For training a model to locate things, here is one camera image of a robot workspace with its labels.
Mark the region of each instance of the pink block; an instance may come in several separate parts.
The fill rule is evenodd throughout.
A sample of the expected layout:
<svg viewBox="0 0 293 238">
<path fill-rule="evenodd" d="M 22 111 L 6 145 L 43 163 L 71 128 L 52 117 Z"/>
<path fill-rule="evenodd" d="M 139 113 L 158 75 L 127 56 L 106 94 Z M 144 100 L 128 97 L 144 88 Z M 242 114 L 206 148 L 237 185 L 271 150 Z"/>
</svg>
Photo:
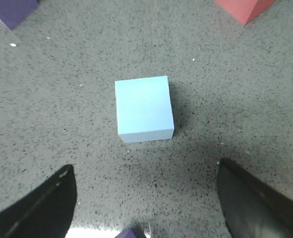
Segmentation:
<svg viewBox="0 0 293 238">
<path fill-rule="evenodd" d="M 215 0 L 235 19 L 246 25 L 267 9 L 275 0 Z"/>
</svg>

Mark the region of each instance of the cube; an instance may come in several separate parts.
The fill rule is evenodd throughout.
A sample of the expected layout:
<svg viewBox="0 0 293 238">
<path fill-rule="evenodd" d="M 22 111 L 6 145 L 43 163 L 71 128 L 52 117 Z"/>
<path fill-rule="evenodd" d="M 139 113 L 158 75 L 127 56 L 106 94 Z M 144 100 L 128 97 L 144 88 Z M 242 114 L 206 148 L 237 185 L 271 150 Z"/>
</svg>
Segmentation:
<svg viewBox="0 0 293 238">
<path fill-rule="evenodd" d="M 235 19 L 246 25 L 267 9 L 275 0 L 215 0 Z"/>
<path fill-rule="evenodd" d="M 174 120 L 167 76 L 115 84 L 117 131 L 125 143 L 172 138 Z"/>
<path fill-rule="evenodd" d="M 0 0 L 0 22 L 13 30 L 38 5 L 37 0 Z"/>
<path fill-rule="evenodd" d="M 130 229 L 116 238 L 136 238 L 134 232 Z"/>
</svg>

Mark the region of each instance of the orange object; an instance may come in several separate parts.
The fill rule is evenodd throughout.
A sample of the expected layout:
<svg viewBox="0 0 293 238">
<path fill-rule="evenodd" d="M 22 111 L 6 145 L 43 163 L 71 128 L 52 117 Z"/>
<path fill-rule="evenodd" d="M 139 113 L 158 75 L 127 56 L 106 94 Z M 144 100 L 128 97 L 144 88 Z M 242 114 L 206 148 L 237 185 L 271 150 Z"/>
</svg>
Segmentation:
<svg viewBox="0 0 293 238">
<path fill-rule="evenodd" d="M 267 9 L 275 0 L 215 0 L 235 19 L 246 25 Z"/>
</svg>

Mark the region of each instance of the cube top face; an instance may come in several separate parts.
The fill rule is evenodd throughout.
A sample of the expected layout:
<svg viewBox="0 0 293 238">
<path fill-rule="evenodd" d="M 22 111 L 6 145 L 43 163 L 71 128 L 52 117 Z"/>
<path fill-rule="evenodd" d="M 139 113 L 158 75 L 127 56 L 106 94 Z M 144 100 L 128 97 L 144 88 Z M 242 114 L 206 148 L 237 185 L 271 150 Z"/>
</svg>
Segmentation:
<svg viewBox="0 0 293 238">
<path fill-rule="evenodd" d="M 215 0 L 243 25 L 253 20 L 275 0 Z"/>
<path fill-rule="evenodd" d="M 174 129 L 167 76 L 115 84 L 119 135 Z"/>
<path fill-rule="evenodd" d="M 0 0 L 0 22 L 12 30 L 38 5 L 37 0 Z"/>
</svg>

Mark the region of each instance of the red block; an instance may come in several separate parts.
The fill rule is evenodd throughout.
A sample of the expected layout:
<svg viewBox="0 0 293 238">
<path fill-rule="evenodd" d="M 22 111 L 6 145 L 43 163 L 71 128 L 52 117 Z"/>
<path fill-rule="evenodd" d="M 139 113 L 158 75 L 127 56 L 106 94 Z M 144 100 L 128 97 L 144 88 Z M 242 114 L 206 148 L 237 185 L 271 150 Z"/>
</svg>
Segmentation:
<svg viewBox="0 0 293 238">
<path fill-rule="evenodd" d="M 215 0 L 235 19 L 246 25 L 267 9 L 275 0 Z"/>
</svg>

